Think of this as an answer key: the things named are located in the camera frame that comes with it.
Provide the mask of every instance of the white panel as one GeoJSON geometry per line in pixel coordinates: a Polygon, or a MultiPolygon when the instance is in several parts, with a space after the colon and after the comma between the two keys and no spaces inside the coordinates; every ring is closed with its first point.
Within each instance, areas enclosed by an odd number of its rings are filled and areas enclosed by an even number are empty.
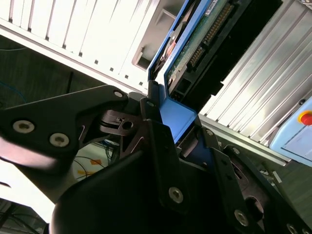
{"type": "Polygon", "coordinates": [[[48,32],[49,41],[63,46],[75,0],[56,0],[48,32]]]}
{"type": "Polygon", "coordinates": [[[0,1],[0,18],[9,21],[11,0],[0,1]]]}
{"type": "Polygon", "coordinates": [[[81,57],[60,48],[29,31],[16,27],[3,19],[0,19],[0,35],[16,41],[31,50],[41,53],[79,72],[98,79],[105,84],[113,85],[126,93],[139,92],[138,89],[120,82],[115,76],[108,76],[107,74],[99,72],[94,63],[88,64],[81,57]]]}
{"type": "Polygon", "coordinates": [[[53,0],[35,0],[31,32],[41,38],[47,35],[52,5],[53,0]]]}
{"type": "Polygon", "coordinates": [[[201,114],[262,144],[312,89],[312,12],[285,0],[201,114]]]}
{"type": "Polygon", "coordinates": [[[95,7],[96,0],[78,0],[70,21],[66,50],[78,55],[95,7]]]}
{"type": "MultiPolygon", "coordinates": [[[[122,58],[126,58],[131,48],[131,45],[142,23],[147,7],[149,6],[149,3],[150,1],[148,0],[140,0],[138,2],[137,8],[135,9],[135,11],[133,12],[133,15],[131,16],[130,21],[126,22],[126,24],[123,25],[122,27],[122,30],[127,35],[127,40],[125,40],[124,43],[121,43],[117,50],[117,53],[122,58]]],[[[120,60],[116,59],[114,62],[115,62],[114,67],[118,70],[118,72],[120,72],[124,61],[121,62],[120,60]]]]}
{"type": "Polygon", "coordinates": [[[128,55],[125,59],[125,62],[122,66],[122,69],[119,73],[119,77],[121,80],[129,80],[132,84],[138,85],[139,89],[143,92],[146,92],[146,82],[147,82],[147,73],[145,70],[138,68],[132,64],[132,59],[144,37],[144,34],[154,16],[154,12],[156,11],[157,7],[159,6],[160,0],[152,0],[146,14],[144,16],[144,20],[136,33],[136,37],[132,43],[132,46],[128,52],[128,55]]]}
{"type": "Polygon", "coordinates": [[[95,60],[99,59],[103,40],[108,37],[107,27],[116,3],[117,0],[102,0],[97,2],[81,49],[84,59],[90,62],[95,62],[95,60]]]}
{"type": "Polygon", "coordinates": [[[24,0],[14,0],[12,23],[20,27],[21,16],[23,14],[24,0]]]}
{"type": "Polygon", "coordinates": [[[21,17],[20,27],[25,30],[28,30],[29,19],[32,12],[32,2],[33,2],[32,0],[24,0],[23,14],[21,17]]]}
{"type": "Polygon", "coordinates": [[[110,24],[106,29],[106,32],[110,35],[110,37],[104,37],[102,41],[103,57],[99,59],[99,65],[103,68],[103,70],[107,70],[112,67],[118,72],[121,68],[123,63],[121,58],[123,57],[119,54],[120,48],[123,47],[124,43],[131,40],[131,36],[128,37],[129,29],[134,29],[130,28],[129,23],[134,14],[137,2],[137,0],[120,0],[117,3],[110,20],[110,24]]]}

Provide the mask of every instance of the black metal bracket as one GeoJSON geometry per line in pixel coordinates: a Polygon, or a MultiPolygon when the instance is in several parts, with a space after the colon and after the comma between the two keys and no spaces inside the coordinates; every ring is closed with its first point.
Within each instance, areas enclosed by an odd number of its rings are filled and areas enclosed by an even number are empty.
{"type": "Polygon", "coordinates": [[[151,155],[160,203],[173,211],[185,214],[190,206],[190,198],[171,130],[162,124],[159,108],[151,99],[142,98],[140,106],[143,121],[120,157],[139,150],[151,155]]]}
{"type": "Polygon", "coordinates": [[[107,110],[121,111],[127,95],[104,85],[0,111],[0,157],[49,173],[68,170],[77,151],[105,139],[107,110]]]}
{"type": "Polygon", "coordinates": [[[246,178],[237,180],[241,193],[254,219],[267,233],[311,233],[306,223],[246,156],[241,155],[232,145],[226,146],[223,152],[246,178]],[[254,210],[255,206],[260,206],[263,214],[254,210]]]}
{"type": "Polygon", "coordinates": [[[100,130],[104,133],[128,136],[137,130],[141,120],[140,116],[107,110],[101,120],[100,130]]]}

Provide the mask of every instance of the cable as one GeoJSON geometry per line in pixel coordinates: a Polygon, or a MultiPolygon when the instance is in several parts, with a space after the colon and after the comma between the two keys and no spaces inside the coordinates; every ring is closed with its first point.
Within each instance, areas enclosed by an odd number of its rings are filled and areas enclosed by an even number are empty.
{"type": "Polygon", "coordinates": [[[76,157],[89,159],[89,160],[91,160],[91,161],[93,161],[93,162],[97,163],[98,165],[100,165],[102,168],[105,168],[102,164],[100,164],[100,163],[99,163],[98,161],[96,161],[96,160],[93,160],[92,158],[89,158],[89,157],[84,157],[84,156],[76,156],[76,157]]]}
{"type": "Polygon", "coordinates": [[[23,99],[23,101],[24,101],[25,103],[27,103],[27,101],[26,101],[24,95],[21,94],[20,91],[18,91],[17,89],[15,89],[15,88],[11,87],[10,85],[7,85],[6,83],[3,83],[3,82],[1,82],[1,81],[0,81],[0,85],[2,85],[2,86],[4,86],[4,87],[6,87],[6,88],[12,90],[12,91],[15,92],[16,94],[18,94],[18,95],[23,99]]]}
{"type": "MultiPolygon", "coordinates": [[[[80,177],[78,177],[78,178],[76,178],[76,179],[81,179],[81,178],[83,178],[84,177],[84,175],[83,176],[80,176],[80,177]]],[[[87,176],[88,177],[88,176],[87,176]]]]}
{"type": "Polygon", "coordinates": [[[42,220],[41,218],[39,218],[39,217],[35,217],[35,216],[33,216],[33,215],[31,215],[31,214],[13,214],[13,215],[20,215],[20,216],[26,216],[26,217],[30,217],[30,218],[33,218],[33,219],[35,219],[35,220],[38,220],[38,221],[40,221],[40,222],[42,222],[42,223],[46,223],[44,220],[42,220]]]}
{"type": "Polygon", "coordinates": [[[13,217],[15,220],[17,220],[18,222],[20,222],[22,225],[24,225],[27,229],[29,229],[30,231],[32,231],[34,234],[40,234],[39,232],[37,232],[35,229],[33,229],[31,226],[29,226],[26,222],[24,222],[23,220],[21,220],[20,218],[14,216],[13,214],[10,215],[11,217],[13,217]]]}
{"type": "Polygon", "coordinates": [[[84,166],[83,166],[80,162],[78,162],[78,161],[76,161],[76,160],[74,160],[74,162],[78,163],[78,164],[80,165],[80,167],[82,167],[82,169],[83,169],[84,172],[86,173],[86,175],[84,175],[84,176],[87,178],[87,177],[88,177],[88,173],[87,173],[86,169],[84,168],[84,166]]]}
{"type": "Polygon", "coordinates": [[[25,228],[25,226],[22,226],[20,223],[18,223],[15,219],[13,218],[8,218],[9,220],[12,220],[13,222],[15,222],[17,225],[19,225],[21,228],[25,228]]]}
{"type": "Polygon", "coordinates": [[[10,52],[10,51],[20,51],[20,50],[25,50],[25,49],[27,48],[23,47],[23,48],[17,48],[17,49],[0,49],[0,51],[10,52]]]}

